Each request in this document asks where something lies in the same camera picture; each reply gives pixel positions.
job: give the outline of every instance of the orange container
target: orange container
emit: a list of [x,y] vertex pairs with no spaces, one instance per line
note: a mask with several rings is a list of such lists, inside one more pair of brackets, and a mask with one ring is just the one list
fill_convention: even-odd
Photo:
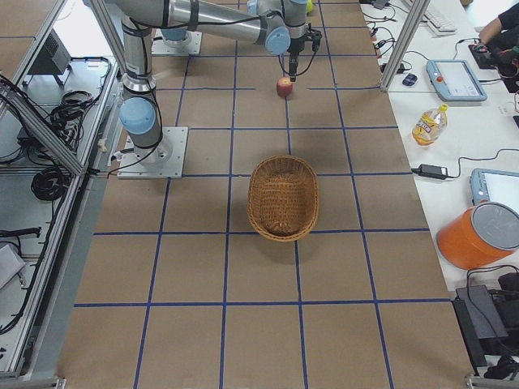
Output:
[[480,203],[443,227],[436,242],[452,264],[465,270],[481,267],[519,247],[519,215],[503,204]]

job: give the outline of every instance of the wicker basket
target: wicker basket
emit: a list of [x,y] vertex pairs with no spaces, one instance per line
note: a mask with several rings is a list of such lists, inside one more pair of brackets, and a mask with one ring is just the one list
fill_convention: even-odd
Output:
[[259,234],[278,242],[296,241],[314,228],[318,212],[317,176],[304,160],[273,156],[256,167],[247,215]]

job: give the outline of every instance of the blue and white device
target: blue and white device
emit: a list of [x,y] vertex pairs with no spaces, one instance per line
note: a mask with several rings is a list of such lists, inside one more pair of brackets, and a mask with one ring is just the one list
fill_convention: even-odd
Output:
[[519,173],[474,169],[470,175],[474,204],[493,201],[519,213]]
[[443,101],[485,101],[487,94],[464,60],[429,60],[427,73]]

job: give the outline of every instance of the apple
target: apple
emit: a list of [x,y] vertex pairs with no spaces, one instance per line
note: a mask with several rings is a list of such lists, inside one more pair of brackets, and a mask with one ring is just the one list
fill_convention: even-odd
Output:
[[276,92],[279,97],[287,97],[292,93],[294,89],[294,83],[290,81],[290,77],[281,77],[277,80]]

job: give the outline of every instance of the yellow liquid bottle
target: yellow liquid bottle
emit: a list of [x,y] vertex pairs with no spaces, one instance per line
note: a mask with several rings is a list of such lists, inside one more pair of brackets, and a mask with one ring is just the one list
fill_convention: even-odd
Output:
[[413,129],[413,138],[420,146],[433,144],[447,126],[448,105],[442,104],[438,108],[424,112]]

